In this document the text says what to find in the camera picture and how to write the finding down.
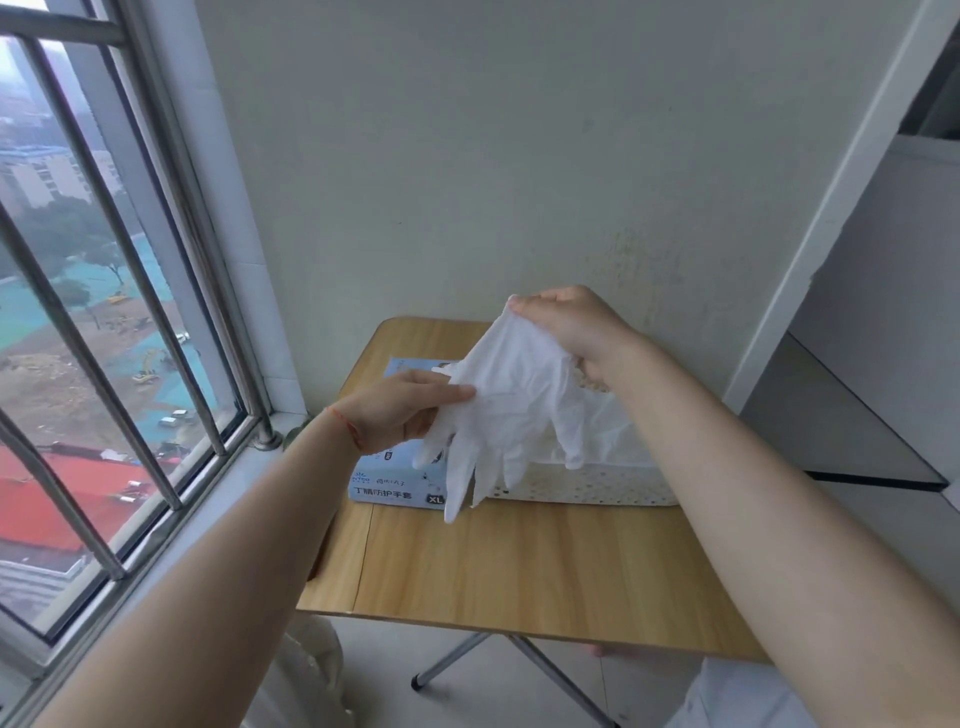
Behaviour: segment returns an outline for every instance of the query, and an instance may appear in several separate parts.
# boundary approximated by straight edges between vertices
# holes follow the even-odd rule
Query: table leg
[[[457,660],[466,655],[476,645],[480,644],[489,636],[490,632],[474,632],[472,635],[454,647],[453,650],[443,656],[436,665],[433,667],[428,667],[420,674],[414,675],[414,679],[410,681],[410,687],[419,692],[422,688],[426,687],[427,683],[457,662]]]
[[[547,656],[540,652],[535,644],[519,635],[506,635],[506,637],[514,644],[514,647],[520,650],[530,662],[546,673],[547,677],[553,680],[562,691],[569,695],[570,698],[599,725],[605,725],[608,728],[619,728],[617,723],[600,710],[600,707],[590,700],[587,694],[580,690],[559,667],[551,663]]]

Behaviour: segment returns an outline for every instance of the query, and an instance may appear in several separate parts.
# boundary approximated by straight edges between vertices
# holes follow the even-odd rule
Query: excavator
[[[140,365],[140,371],[133,375],[133,381],[137,384],[150,384],[152,381],[160,379],[160,375],[156,373],[156,370],[152,368],[151,364],[154,361],[154,357],[158,354],[162,354],[163,358],[167,358],[167,352],[163,349],[149,349],[143,357],[143,364]]]
[[[129,297],[130,297],[130,292],[127,288],[127,284],[124,283],[122,286],[120,286],[120,289],[116,293],[114,293],[112,296],[107,296],[107,303],[110,303],[112,305],[117,305],[118,303],[125,301]]]

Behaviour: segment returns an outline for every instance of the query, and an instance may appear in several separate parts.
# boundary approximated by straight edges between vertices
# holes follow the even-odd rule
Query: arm
[[[404,372],[335,406],[112,627],[36,728],[235,728],[279,644],[360,454],[420,437],[439,404],[472,397]]]
[[[623,402],[737,608],[818,722],[955,724],[960,620],[890,549],[589,289],[512,308]]]

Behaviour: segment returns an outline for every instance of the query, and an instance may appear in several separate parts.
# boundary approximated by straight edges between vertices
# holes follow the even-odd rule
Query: wooden grain surface
[[[343,393],[392,356],[462,358],[488,326],[385,321]],[[491,498],[446,524],[441,511],[345,499],[298,608],[765,659],[679,507]]]

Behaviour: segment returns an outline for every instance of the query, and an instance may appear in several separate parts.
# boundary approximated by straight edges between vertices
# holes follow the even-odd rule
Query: left hand
[[[361,453],[372,455],[405,440],[423,437],[437,417],[437,407],[466,401],[476,394],[468,384],[448,384],[449,376],[408,369],[347,395],[333,408],[360,432]]]

